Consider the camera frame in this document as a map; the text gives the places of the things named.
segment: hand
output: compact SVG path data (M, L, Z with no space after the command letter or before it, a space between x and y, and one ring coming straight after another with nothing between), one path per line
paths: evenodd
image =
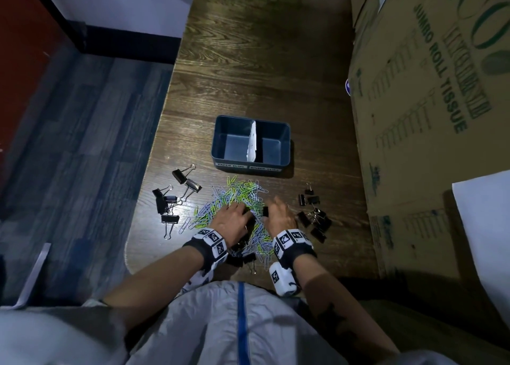
M268 200L269 217L262 217L264 227L266 227L269 235L274 239L278 233L286 229L297 228L294 214L290 211L286 203L276 196L273 200Z
M237 202L225 205L216 212L209 225L209 228L214 229L225 239L228 248L237 244L247 232L246 223L253 217L253 214L250 211L243 214L245 208L243 203Z

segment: black baseboard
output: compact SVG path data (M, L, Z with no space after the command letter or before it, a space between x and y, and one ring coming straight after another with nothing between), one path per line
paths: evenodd
M122 31L119 29L85 27L84 53L175 64L181 39Z
M82 53L175 64L181 39L67 20L52 0L39 0Z

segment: black and white marker band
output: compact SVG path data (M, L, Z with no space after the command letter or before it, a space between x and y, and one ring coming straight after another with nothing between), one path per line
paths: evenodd
M222 264L227 258L227 248L223 237L211 228L202 228L183 247L195 247L203 256L201 270L209 272Z
M312 242L299 229L287 229L273 239L274 254L284 269L292 268L294 259L302 254L317 257Z

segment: wood grain surface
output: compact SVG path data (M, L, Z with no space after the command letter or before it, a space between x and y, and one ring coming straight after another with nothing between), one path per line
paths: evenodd
M126 242L130 272L182 246L192 235L179 234L186 216L210 200L212 185L225 185L211 143L215 118L226 114L290 124L291 167L279 178L246 178L296 213L311 182L333 220L324 244L311 237L322 264L336 277L379 277L344 89L353 37L349 0L193 1ZM181 221L164 240L151 191L173 184L181 196L171 171L192 163L189 177L203 189L175 209ZM245 266L232 279L272 288L261 264L256 271Z

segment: red wall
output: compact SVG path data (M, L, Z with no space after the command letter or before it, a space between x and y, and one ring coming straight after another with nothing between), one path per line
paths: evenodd
M0 168L48 55L62 39L39 0L0 0Z

